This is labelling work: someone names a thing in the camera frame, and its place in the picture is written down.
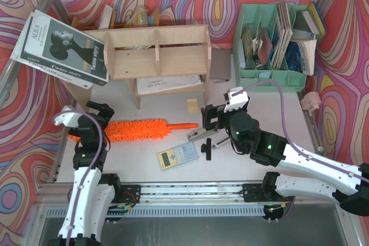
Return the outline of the orange microfiber duster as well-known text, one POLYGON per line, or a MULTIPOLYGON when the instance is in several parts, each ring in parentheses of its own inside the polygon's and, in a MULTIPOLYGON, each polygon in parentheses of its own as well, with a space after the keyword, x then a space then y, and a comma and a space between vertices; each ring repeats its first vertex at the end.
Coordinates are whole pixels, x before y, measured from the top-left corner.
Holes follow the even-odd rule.
POLYGON ((171 131, 198 128, 197 123, 169 124, 164 119, 110 122, 103 134, 111 142, 164 139, 171 131))

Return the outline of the large black-cover book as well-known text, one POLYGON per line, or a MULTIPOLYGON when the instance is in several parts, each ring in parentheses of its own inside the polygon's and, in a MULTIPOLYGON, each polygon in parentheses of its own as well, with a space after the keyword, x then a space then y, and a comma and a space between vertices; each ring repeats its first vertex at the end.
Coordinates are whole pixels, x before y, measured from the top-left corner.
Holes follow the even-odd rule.
POLYGON ((104 86, 109 75, 104 43, 35 10, 28 17, 11 58, 84 89, 104 86))

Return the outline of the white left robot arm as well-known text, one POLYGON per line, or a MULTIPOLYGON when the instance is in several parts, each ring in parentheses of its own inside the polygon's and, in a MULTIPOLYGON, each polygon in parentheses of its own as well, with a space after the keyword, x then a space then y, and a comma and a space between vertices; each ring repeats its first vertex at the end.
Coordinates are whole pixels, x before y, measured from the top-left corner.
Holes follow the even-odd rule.
POLYGON ((74 179, 68 210, 55 239, 49 245, 101 245, 101 231, 108 208, 121 191, 115 173, 103 173, 108 139, 105 129, 114 115, 107 104, 87 102, 98 113, 76 111, 65 106, 52 122, 69 128, 77 137, 74 147, 74 179))

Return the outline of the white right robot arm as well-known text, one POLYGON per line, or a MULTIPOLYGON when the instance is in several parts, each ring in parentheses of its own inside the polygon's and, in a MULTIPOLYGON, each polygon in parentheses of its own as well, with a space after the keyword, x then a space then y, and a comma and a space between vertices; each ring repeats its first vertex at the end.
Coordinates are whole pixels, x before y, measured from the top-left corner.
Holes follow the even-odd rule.
POLYGON ((301 148, 289 136, 263 131, 246 107, 227 111, 224 105, 207 105, 201 108, 201 114, 203 128, 225 130, 236 154, 248 155, 264 166, 307 174, 307 178, 297 178, 267 172, 261 188, 267 198, 317 196, 338 203, 351 214, 368 216, 367 163, 334 161, 301 148))

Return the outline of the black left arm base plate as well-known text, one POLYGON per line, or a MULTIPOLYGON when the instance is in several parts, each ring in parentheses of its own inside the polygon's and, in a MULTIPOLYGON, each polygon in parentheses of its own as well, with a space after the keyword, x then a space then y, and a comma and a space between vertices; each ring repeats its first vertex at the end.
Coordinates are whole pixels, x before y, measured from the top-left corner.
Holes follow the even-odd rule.
POLYGON ((125 184, 121 186, 120 193, 113 199, 108 207, 105 224, 117 224, 140 203, 141 185, 125 184))

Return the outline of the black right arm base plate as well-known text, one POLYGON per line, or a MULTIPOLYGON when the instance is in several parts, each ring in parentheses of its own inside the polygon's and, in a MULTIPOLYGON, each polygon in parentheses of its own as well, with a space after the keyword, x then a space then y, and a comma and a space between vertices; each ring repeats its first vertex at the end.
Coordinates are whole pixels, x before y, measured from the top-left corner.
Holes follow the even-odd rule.
POLYGON ((243 184, 239 191, 246 203, 262 203, 263 219, 268 223, 281 222, 295 204, 295 196, 281 196, 276 191, 275 181, 264 180, 262 183, 243 184))

